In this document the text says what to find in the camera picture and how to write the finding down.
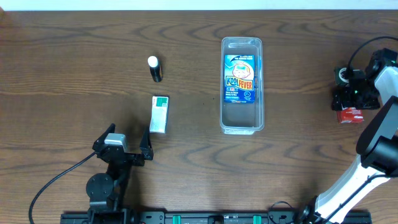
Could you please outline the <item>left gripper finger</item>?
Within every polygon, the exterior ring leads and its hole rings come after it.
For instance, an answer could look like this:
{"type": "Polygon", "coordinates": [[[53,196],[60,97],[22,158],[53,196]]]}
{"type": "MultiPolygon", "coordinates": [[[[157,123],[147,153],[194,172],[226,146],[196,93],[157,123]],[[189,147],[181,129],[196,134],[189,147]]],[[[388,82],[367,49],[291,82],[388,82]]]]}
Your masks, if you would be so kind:
{"type": "Polygon", "coordinates": [[[144,134],[141,139],[139,148],[141,150],[142,156],[144,157],[144,160],[149,160],[149,161],[153,160],[154,152],[150,141],[150,130],[148,127],[146,127],[146,129],[144,130],[144,134]]]}
{"type": "Polygon", "coordinates": [[[104,144],[106,137],[110,133],[114,133],[116,125],[111,123],[111,125],[106,129],[106,131],[93,143],[93,146],[100,146],[104,144]]]}

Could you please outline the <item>red small box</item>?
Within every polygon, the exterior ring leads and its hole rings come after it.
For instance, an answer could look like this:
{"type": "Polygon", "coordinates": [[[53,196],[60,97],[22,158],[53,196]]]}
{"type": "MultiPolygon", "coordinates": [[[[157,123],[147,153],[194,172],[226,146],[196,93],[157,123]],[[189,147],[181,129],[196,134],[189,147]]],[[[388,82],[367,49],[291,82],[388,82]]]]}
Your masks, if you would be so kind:
{"type": "Polygon", "coordinates": [[[341,111],[337,111],[337,118],[340,124],[344,123],[362,123],[364,121],[363,113],[354,107],[344,108],[341,111]]]}

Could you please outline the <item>white green medicine box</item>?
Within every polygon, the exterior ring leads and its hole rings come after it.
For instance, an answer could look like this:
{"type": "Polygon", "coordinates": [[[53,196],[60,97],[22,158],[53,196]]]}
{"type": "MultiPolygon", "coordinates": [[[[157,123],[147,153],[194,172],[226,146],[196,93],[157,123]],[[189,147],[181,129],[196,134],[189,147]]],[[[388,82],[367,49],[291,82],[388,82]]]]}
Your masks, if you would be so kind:
{"type": "Polygon", "coordinates": [[[169,108],[168,96],[153,96],[149,131],[151,133],[166,133],[169,108]]]}

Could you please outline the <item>blue Kool Fever box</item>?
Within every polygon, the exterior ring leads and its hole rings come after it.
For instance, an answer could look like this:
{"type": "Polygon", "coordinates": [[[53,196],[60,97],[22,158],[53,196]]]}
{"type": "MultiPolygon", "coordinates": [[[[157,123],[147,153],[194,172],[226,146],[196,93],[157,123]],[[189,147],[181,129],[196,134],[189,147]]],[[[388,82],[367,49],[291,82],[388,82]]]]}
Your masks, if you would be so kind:
{"type": "Polygon", "coordinates": [[[225,55],[223,100],[225,103],[254,103],[254,55],[225,55]]]}

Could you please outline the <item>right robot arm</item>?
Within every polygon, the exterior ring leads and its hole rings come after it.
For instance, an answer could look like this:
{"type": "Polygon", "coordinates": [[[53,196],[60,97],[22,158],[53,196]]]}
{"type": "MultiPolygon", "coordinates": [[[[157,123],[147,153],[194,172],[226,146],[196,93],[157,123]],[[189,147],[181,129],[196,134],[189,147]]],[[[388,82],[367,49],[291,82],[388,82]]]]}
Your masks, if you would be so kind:
{"type": "Polygon", "coordinates": [[[347,68],[345,79],[348,84],[335,91],[334,110],[354,106],[378,113],[360,135],[350,167],[298,212],[294,223],[371,223],[369,212],[353,207],[397,177],[397,52],[375,51],[364,72],[347,68]]]}

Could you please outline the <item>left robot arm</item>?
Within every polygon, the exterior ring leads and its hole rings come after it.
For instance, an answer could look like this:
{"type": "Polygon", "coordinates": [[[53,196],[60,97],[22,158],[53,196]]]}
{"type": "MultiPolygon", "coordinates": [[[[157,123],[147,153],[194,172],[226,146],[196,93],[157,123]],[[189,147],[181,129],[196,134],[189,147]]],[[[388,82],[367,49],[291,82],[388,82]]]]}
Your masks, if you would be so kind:
{"type": "Polygon", "coordinates": [[[139,149],[140,153],[128,151],[124,134],[115,132],[116,125],[111,124],[93,143],[97,158],[107,163],[105,173],[93,175],[86,184],[86,193],[90,198],[88,219],[85,223],[139,223],[139,215],[124,207],[124,194],[127,189],[131,168],[142,167],[145,161],[154,158],[150,142],[149,128],[144,130],[139,149]]]}

